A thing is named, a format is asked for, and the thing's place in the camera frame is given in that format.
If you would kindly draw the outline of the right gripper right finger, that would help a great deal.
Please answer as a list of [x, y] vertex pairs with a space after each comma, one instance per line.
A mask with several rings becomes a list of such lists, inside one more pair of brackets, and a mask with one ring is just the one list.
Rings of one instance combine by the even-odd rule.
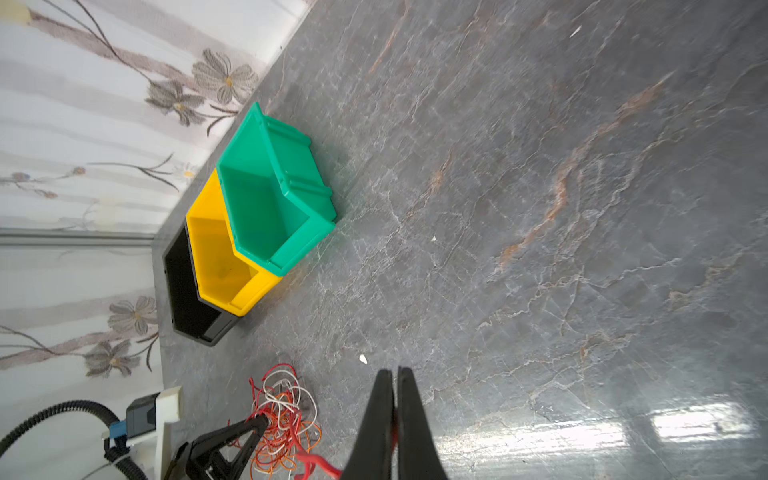
[[396, 384], [398, 478], [447, 480], [413, 370], [409, 367], [399, 367]]

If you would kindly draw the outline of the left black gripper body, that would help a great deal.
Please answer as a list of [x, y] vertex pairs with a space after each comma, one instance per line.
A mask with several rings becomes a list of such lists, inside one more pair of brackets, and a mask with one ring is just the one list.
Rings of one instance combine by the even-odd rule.
[[[164, 479], [239, 479], [269, 427], [268, 418], [257, 415], [182, 444], [170, 461]], [[246, 436], [232, 460], [222, 450]]]

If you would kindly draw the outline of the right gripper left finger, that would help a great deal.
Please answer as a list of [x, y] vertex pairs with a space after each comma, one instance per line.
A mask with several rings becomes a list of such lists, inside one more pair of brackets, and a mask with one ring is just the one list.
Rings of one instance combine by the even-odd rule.
[[395, 401], [393, 375], [380, 370], [341, 479], [386, 480], [392, 474]]

